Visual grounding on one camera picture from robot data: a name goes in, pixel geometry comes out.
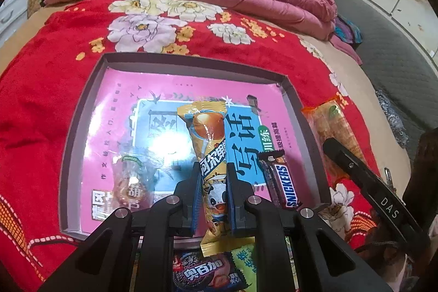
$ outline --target cartoon panda face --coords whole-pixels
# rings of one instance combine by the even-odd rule
[[[213,183],[208,190],[209,208],[216,215],[225,213],[226,210],[226,184]]]

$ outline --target star illustration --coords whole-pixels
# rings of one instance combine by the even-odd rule
[[[222,99],[225,101],[225,106],[230,107],[233,105],[232,98],[228,98],[228,96],[226,96],[222,97]]]

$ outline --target drawer handle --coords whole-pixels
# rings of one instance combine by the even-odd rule
[[[10,18],[12,18],[12,14],[14,14],[14,10],[10,11],[10,14],[7,18],[3,18],[2,20],[0,20],[0,23],[6,24],[10,20]]]

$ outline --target gray quilted mattress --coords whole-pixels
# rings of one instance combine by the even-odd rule
[[[382,89],[403,120],[411,161],[420,135],[438,127],[438,78],[411,41],[366,0],[335,0],[338,13],[356,24],[363,43],[356,52],[375,89]]]

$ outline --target floral blanket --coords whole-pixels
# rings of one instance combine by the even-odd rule
[[[227,60],[287,75],[303,106],[337,97],[371,170],[364,120],[323,54],[294,34],[223,7],[181,0],[84,0],[54,13],[0,77],[0,260],[25,291],[77,242],[60,233],[58,183],[81,91],[104,52],[147,51]],[[322,216],[353,247],[374,226],[350,180],[332,183]]]

